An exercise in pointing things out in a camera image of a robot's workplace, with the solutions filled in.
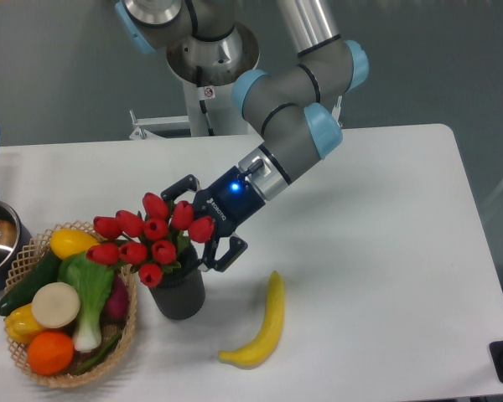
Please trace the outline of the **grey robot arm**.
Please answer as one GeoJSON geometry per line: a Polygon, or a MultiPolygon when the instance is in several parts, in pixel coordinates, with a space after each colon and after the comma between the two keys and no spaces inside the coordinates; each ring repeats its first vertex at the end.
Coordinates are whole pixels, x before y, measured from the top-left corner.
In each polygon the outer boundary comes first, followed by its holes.
{"type": "Polygon", "coordinates": [[[210,217],[214,234],[198,268],[224,271],[246,249],[236,228],[267,201],[326,158],[342,140],[336,115],[324,103],[367,77],[366,53],[339,34],[325,1],[281,1],[278,8],[298,56],[279,75],[257,68],[259,49],[238,23],[232,1],[119,1],[115,9],[128,37],[144,53],[165,49],[181,81],[194,137],[254,131],[261,144],[208,188],[194,176],[162,196],[194,193],[198,218],[210,217]]]}

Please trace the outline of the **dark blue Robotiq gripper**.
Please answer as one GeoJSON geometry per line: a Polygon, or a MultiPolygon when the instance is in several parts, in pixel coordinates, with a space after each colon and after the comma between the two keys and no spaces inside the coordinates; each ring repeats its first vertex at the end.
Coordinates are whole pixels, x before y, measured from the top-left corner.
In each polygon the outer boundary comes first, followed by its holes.
{"type": "Polygon", "coordinates": [[[174,204],[186,200],[192,203],[195,218],[209,216],[214,220],[215,238],[205,243],[203,255],[198,260],[198,269],[203,272],[225,272],[247,250],[248,243],[233,233],[265,205],[262,196],[241,178],[237,167],[230,168],[202,190],[198,178],[189,174],[163,190],[160,197],[174,204]],[[217,257],[220,237],[229,237],[229,246],[217,257]]]}

